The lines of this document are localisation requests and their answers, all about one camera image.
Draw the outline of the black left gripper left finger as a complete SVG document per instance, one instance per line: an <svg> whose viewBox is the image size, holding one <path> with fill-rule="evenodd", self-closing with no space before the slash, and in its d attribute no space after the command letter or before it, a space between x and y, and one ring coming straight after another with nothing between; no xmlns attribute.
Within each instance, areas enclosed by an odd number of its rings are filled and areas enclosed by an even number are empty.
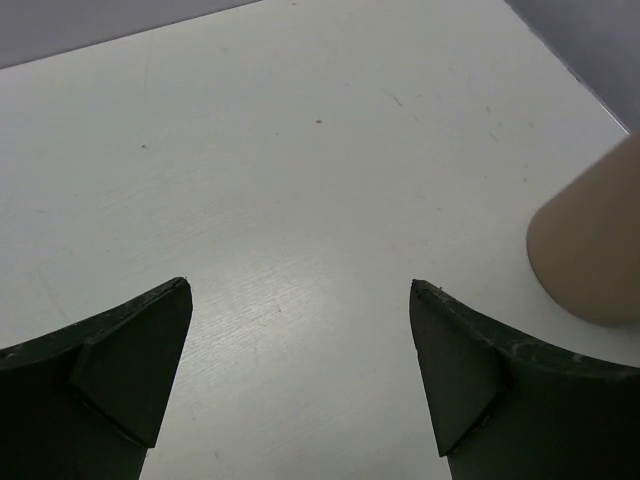
<svg viewBox="0 0 640 480"><path fill-rule="evenodd" d="M1 351L4 479L137 479L159 437L193 311L171 279Z"/></svg>

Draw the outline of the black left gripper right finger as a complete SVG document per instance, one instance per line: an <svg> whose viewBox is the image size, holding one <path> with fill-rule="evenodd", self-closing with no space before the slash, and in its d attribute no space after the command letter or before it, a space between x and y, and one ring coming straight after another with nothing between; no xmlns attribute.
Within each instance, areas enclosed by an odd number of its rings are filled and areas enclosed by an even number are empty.
<svg viewBox="0 0 640 480"><path fill-rule="evenodd" d="M635 479L639 371L546 343L416 280L409 298L438 453L455 479Z"/></svg>

